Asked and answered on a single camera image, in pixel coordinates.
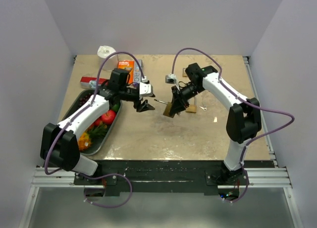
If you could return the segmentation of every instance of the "metal tray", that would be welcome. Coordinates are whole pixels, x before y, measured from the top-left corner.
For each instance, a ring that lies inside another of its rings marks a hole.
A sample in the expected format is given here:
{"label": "metal tray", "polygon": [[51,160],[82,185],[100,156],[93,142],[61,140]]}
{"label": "metal tray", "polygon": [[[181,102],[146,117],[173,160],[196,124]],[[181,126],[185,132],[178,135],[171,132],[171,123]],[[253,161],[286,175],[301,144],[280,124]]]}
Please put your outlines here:
{"label": "metal tray", "polygon": [[[82,91],[78,97],[76,98],[76,100],[74,101],[74,103],[71,105],[71,107],[69,108],[68,112],[66,113],[66,115],[64,116],[63,120],[68,118],[70,115],[72,115],[74,112],[77,111],[78,109],[78,103],[79,103],[79,99],[82,98],[82,97],[85,97],[86,95],[90,94],[90,93],[94,93],[94,90],[84,90]],[[89,156],[89,155],[94,155],[96,154],[102,147],[102,145],[105,143],[105,141],[107,140],[117,118],[118,118],[118,115],[119,113],[121,112],[121,109],[122,109],[122,102],[120,102],[120,107],[119,107],[119,110],[114,118],[114,121],[113,123],[111,124],[111,126],[109,127],[109,130],[107,132],[107,134],[105,135],[104,138],[99,138],[99,139],[93,139],[92,140],[92,145],[89,149],[87,150],[84,150],[83,152],[80,152],[82,155],[86,155],[86,156]]]}

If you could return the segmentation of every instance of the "white wall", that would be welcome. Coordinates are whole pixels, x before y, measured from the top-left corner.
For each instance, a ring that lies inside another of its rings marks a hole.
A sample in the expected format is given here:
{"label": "white wall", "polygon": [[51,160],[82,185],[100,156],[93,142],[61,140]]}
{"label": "white wall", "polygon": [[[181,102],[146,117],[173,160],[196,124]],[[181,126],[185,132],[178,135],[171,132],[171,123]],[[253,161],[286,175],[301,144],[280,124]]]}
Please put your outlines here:
{"label": "white wall", "polygon": [[250,55],[282,0],[45,0],[73,53]]}
{"label": "white wall", "polygon": [[[280,166],[287,166],[307,228],[316,227],[317,189],[317,5],[283,0],[251,56],[262,105],[295,115],[290,127],[272,135]],[[269,128],[286,118],[266,114]]]}
{"label": "white wall", "polygon": [[71,54],[44,0],[0,0],[0,227],[18,227]]}

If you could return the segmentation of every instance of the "table surface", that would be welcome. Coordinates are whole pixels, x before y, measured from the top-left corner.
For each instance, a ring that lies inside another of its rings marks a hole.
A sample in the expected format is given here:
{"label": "table surface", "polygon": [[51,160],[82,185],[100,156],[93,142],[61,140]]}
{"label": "table surface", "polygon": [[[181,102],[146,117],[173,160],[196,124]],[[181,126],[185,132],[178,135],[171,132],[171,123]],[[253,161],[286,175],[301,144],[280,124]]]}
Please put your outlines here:
{"label": "table surface", "polygon": [[[171,85],[165,84],[165,75],[171,72],[174,55],[135,55],[142,59],[144,74],[154,88],[156,99],[171,101]],[[222,66],[222,77],[238,92],[253,97],[249,77],[242,56],[213,55]],[[120,60],[129,60],[125,55]],[[183,67],[197,62],[199,66],[216,66],[202,55],[180,55],[176,61],[175,74],[179,81]],[[75,60],[59,119],[66,114],[73,101],[84,90],[80,87],[82,76],[95,77],[99,68],[96,55],[78,55]],[[101,72],[102,78],[110,76],[110,70]],[[173,119],[163,116],[165,105],[148,98],[155,111],[137,113],[132,102],[124,102],[121,113],[107,141],[100,151],[90,156],[101,159],[131,160],[223,160],[227,154],[229,137],[225,125],[228,112],[208,91],[197,96],[197,113],[182,112]],[[199,106],[205,105],[203,111]],[[252,143],[246,155],[248,160],[269,160],[264,138]]]}

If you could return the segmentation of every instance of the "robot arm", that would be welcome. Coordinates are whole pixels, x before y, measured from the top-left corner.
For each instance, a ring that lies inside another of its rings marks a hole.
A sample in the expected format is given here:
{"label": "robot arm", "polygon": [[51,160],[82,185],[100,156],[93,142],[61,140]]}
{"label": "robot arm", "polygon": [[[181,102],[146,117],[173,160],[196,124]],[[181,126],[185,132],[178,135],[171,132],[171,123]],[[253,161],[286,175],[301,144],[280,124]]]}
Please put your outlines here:
{"label": "robot arm", "polygon": [[[181,89],[177,86],[172,87],[172,103],[166,106],[164,115],[174,117],[176,113],[184,111],[189,106],[188,100],[204,90],[208,90],[215,95],[229,111],[226,130],[231,140],[224,160],[222,175],[223,180],[228,180],[241,173],[241,164],[243,164],[245,155],[245,153],[242,155],[243,148],[247,141],[254,138],[257,132],[261,130],[260,111],[242,103],[226,90],[218,81],[219,73],[212,66],[200,68],[197,63],[194,63],[189,65],[185,72],[191,81]],[[257,106],[260,105],[256,98],[247,99],[225,80],[222,80],[222,82],[242,99]]]}
{"label": "robot arm", "polygon": [[126,70],[114,69],[107,84],[100,88],[95,98],[92,95],[81,108],[57,125],[47,124],[43,131],[41,158],[46,159],[53,141],[66,127],[53,148],[50,162],[66,171],[96,175],[98,163],[81,155],[78,149],[77,140],[83,132],[121,100],[133,102],[137,112],[154,110],[147,100],[142,102],[144,96],[155,97],[151,84],[143,79],[136,88],[128,87],[128,75]]}

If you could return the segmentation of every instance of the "orange box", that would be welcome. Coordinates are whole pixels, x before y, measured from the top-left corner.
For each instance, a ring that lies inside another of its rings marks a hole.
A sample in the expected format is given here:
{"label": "orange box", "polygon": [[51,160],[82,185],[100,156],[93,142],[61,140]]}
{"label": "orange box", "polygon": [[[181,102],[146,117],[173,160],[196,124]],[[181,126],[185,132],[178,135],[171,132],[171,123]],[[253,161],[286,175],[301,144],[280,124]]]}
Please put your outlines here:
{"label": "orange box", "polygon": [[119,69],[124,69],[124,70],[129,71],[129,72],[130,72],[130,73],[129,73],[130,78],[129,78],[128,83],[129,83],[129,84],[133,83],[134,61],[119,61],[119,62],[118,62],[118,68],[119,68]]}

